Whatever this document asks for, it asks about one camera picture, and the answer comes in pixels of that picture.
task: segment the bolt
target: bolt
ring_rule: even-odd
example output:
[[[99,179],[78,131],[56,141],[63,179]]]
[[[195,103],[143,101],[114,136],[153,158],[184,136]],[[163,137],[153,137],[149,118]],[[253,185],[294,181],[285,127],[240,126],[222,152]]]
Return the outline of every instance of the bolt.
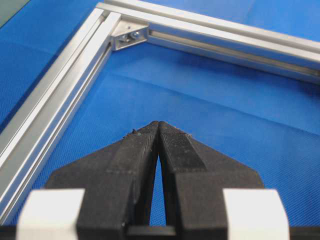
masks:
[[[134,31],[134,32],[130,33],[130,37],[131,37],[132,39],[134,39],[134,40],[136,40],[137,38],[139,38],[139,36],[140,36],[140,32],[138,32],[138,31]]]
[[[120,41],[120,42],[123,42],[123,43],[128,43],[128,42],[130,42],[130,39],[129,39],[129,37],[128,37],[128,34],[124,34],[124,35],[120,36],[119,41]]]

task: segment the silver metal rail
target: silver metal rail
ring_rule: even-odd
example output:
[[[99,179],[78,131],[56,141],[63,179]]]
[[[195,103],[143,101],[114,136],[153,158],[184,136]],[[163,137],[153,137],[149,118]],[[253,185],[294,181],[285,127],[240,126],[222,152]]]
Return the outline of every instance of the silver metal rail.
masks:
[[[138,0],[98,3],[0,134],[9,223],[112,51],[148,42],[320,84],[320,43]]]

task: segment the white pad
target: white pad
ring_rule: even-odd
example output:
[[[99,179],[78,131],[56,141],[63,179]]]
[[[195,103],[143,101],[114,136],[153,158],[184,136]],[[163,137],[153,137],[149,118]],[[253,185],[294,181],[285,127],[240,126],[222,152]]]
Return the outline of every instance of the white pad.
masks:
[[[286,211],[274,189],[223,189],[228,240],[289,240]]]
[[[77,240],[84,189],[33,190],[17,224],[17,240]]]

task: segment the blue cloth surface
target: blue cloth surface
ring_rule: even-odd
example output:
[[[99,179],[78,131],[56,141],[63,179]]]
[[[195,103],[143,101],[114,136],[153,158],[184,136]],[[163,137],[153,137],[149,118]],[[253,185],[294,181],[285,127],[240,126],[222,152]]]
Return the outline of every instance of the blue cloth surface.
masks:
[[[320,41],[318,0],[148,2]],[[2,128],[96,3],[31,0],[0,29]],[[33,188],[153,120],[257,170],[292,226],[320,225],[320,86],[147,43],[112,54]],[[165,224],[160,173],[151,225]]]

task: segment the black 3d-printed part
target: black 3d-printed part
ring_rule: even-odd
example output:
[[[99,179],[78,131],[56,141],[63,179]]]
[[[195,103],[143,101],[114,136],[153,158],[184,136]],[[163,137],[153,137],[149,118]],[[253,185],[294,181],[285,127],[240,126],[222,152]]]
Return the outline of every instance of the black 3d-printed part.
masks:
[[[127,226],[149,224],[158,154],[166,221],[178,238],[226,240],[223,188],[264,187],[251,168],[157,121],[56,170],[45,187],[85,188],[79,239],[123,240]]]

